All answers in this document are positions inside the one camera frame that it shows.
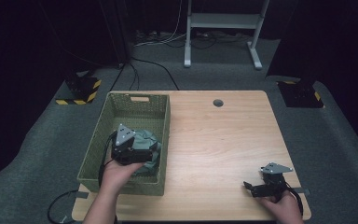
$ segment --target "metal leg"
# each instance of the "metal leg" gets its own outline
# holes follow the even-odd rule
[[[186,45],[185,45],[185,67],[191,66],[191,0],[188,0],[187,11],[187,29],[186,29]]]
[[[260,35],[261,27],[263,26],[264,18],[266,17],[266,11],[269,7],[269,0],[264,0],[263,7],[261,8],[260,16],[258,18],[257,26],[255,28],[255,34],[252,41],[248,42],[248,48],[251,52],[252,59],[255,64],[255,69],[260,70],[262,69],[262,65],[260,59],[258,58],[257,51],[255,51],[255,44],[257,43],[258,36]]]

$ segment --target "table top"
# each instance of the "table top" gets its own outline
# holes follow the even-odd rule
[[[283,176],[299,188],[267,95],[263,91],[142,91],[169,94],[171,128],[163,196],[120,195],[122,221],[273,220],[243,186],[262,185],[260,167],[273,161],[294,168]],[[223,105],[217,107],[213,101]],[[79,191],[89,192],[80,185]],[[82,220],[96,194],[77,198]],[[310,207],[303,194],[304,219]]]

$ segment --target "green plastic basket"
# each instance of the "green plastic basket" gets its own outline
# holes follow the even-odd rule
[[[103,158],[105,142],[108,136],[122,123],[133,130],[152,132],[161,143],[161,152],[156,174],[132,176],[121,193],[163,195],[170,117],[169,95],[109,92],[77,175],[79,183],[91,192],[99,191],[98,171]]]

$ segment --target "white metal frame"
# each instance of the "white metal frame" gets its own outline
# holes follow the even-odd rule
[[[266,17],[269,0],[264,0],[260,14],[215,14],[215,13],[192,13],[192,0],[188,0],[187,27],[186,27],[186,45],[185,45],[185,67],[191,66],[191,40],[190,32],[192,27],[204,28],[234,28],[234,29],[254,29],[252,41],[247,43],[248,49],[252,55],[255,69],[262,69],[260,59],[258,58],[255,45]]]

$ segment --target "gray floor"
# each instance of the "gray floor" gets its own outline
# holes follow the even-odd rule
[[[257,50],[264,65],[261,71],[254,70],[244,41],[193,49],[191,68],[183,67],[183,48],[143,46],[135,49],[134,56],[167,67],[180,90],[265,91],[302,186],[311,192],[307,199],[312,218],[306,223],[358,223],[358,137],[321,83],[314,87],[325,108],[284,105],[276,81],[295,79],[265,77],[278,44],[277,40],[259,40]],[[132,64],[139,74],[139,90],[175,90],[161,67]],[[28,132],[19,155],[0,172],[0,223],[48,223],[46,213],[50,203],[78,187],[78,169],[104,97],[117,75],[118,70],[114,69],[96,72],[102,85],[92,104],[56,105],[52,99]],[[126,66],[113,90],[128,90],[133,78],[131,67]],[[137,82],[132,89],[137,89]],[[52,215],[67,221],[73,201],[74,195],[64,197],[51,211]]]

